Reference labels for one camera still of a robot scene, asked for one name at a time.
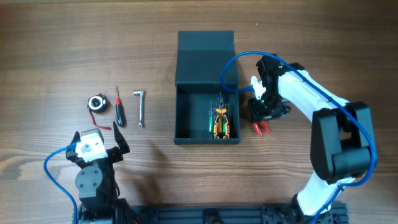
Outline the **silver L-shaped socket wrench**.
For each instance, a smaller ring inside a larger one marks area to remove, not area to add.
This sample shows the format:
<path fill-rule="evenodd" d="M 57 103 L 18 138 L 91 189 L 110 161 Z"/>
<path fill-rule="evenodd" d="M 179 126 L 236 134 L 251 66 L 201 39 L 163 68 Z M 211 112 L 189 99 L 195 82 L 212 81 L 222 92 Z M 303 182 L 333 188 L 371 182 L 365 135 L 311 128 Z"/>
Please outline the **silver L-shaped socket wrench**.
<path fill-rule="evenodd" d="M 144 97 L 145 97 L 145 91 L 144 90 L 134 90 L 132 93 L 133 93 L 134 96 L 139 96 L 140 97 L 139 127 L 143 128 L 144 127 Z"/>

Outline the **red handled snips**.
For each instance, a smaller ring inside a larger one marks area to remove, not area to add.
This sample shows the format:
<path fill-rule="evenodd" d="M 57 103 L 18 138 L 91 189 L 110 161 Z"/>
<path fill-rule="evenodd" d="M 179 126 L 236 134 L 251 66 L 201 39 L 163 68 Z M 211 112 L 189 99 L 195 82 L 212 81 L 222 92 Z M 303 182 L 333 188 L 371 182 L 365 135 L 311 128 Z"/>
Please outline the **red handled snips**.
<path fill-rule="evenodd" d="M 253 123 L 254 130 L 256 131 L 257 135 L 262 136 L 263 133 L 270 134 L 270 130 L 268 128 L 267 122 L 262 120 L 259 122 Z"/>

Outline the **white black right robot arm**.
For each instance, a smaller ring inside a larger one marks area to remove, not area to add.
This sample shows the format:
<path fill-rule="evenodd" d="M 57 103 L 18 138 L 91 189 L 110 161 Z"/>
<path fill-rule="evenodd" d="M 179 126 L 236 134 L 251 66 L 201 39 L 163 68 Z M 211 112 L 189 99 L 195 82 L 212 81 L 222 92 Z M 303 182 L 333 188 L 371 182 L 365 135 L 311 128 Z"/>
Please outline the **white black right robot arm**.
<path fill-rule="evenodd" d="M 263 55 L 251 78 L 254 98 L 248 101 L 255 128 L 290 113 L 295 105 L 311 122 L 310 160 L 313 173 L 296 195 L 304 217 L 317 219 L 329 211 L 347 187 L 364 184 L 377 163 L 371 112 L 362 101 L 348 100 L 326 90 L 299 63 L 284 63 Z"/>

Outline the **orange black needle-nose pliers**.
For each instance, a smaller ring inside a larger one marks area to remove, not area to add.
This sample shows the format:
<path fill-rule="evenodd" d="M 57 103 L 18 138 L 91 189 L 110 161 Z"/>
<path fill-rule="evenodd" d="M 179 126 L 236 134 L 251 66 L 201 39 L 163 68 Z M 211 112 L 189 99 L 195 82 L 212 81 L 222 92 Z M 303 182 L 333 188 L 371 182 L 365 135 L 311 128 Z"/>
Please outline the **orange black needle-nose pliers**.
<path fill-rule="evenodd" d="M 223 134 L 222 131 L 222 120 L 225 121 L 226 132 Z M 219 102 L 215 109 L 213 116 L 213 138 L 214 139 L 229 139 L 230 138 L 230 126 L 228 119 L 228 105 L 224 100 L 223 93 L 220 93 Z"/>

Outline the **clear plastic screwdriver case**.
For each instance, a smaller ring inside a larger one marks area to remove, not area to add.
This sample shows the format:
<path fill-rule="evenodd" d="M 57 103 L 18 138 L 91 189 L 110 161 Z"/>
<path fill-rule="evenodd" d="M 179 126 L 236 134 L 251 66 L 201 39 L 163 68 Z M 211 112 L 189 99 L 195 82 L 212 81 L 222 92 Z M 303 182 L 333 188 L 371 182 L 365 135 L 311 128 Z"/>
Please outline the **clear plastic screwdriver case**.
<path fill-rule="evenodd" d="M 213 139 L 229 139 L 229 101 L 221 96 L 218 101 L 210 101 L 208 132 Z"/>

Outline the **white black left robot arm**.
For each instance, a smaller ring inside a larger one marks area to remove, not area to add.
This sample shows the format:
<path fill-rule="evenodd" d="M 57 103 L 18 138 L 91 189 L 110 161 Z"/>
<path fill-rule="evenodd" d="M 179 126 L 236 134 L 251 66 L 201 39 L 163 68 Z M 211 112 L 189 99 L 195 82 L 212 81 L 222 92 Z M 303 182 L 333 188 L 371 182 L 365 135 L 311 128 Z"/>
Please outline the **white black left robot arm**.
<path fill-rule="evenodd" d="M 116 123 L 113 132 L 117 145 L 110 149 L 105 148 L 100 129 L 94 128 L 76 132 L 66 150 L 66 159 L 81 168 L 75 177 L 81 205 L 73 223 L 139 223 L 127 200 L 120 197 L 113 167 L 130 148 Z"/>

